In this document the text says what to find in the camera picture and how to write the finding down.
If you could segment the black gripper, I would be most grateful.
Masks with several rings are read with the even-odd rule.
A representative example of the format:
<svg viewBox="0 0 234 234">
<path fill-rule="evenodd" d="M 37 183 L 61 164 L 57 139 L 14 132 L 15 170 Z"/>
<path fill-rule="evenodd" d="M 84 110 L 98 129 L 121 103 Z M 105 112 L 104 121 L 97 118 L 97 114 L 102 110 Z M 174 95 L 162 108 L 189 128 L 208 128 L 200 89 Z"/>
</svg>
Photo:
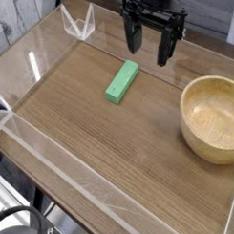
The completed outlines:
<svg viewBox="0 0 234 234">
<path fill-rule="evenodd" d="M 174 0 L 121 0 L 127 46 L 131 54 L 141 47 L 143 25 L 161 32 L 157 62 L 164 67 L 172 57 L 178 39 L 184 38 L 185 7 Z"/>
</svg>

